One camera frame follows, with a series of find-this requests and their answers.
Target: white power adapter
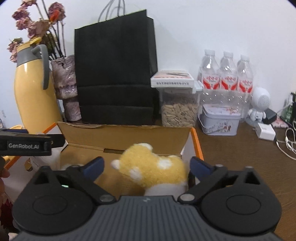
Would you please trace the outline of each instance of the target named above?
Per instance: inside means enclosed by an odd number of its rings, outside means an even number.
[[[273,141],[276,136],[271,124],[266,125],[263,123],[258,123],[255,127],[255,131],[259,139]]]

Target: stuffed animal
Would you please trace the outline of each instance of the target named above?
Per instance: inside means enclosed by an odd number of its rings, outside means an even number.
[[[145,196],[172,195],[175,199],[186,191],[187,172],[177,156],[158,156],[147,143],[129,147],[113,168],[146,189]]]

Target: yellow thermos jug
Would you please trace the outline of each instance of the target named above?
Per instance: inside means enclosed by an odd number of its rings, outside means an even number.
[[[15,100],[25,129],[41,133],[62,116],[54,92],[46,45],[41,38],[17,47]]]

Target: gray ribbed surface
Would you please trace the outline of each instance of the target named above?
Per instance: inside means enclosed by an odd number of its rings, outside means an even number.
[[[192,206],[172,197],[121,197],[100,206],[82,227],[63,235],[21,233],[14,241],[280,241],[274,234],[235,237],[207,225]]]

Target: black paper bag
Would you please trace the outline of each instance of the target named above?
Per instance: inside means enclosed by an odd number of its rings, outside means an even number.
[[[143,10],[76,29],[75,72],[83,122],[153,124],[159,107],[150,87],[157,72],[153,19]]]

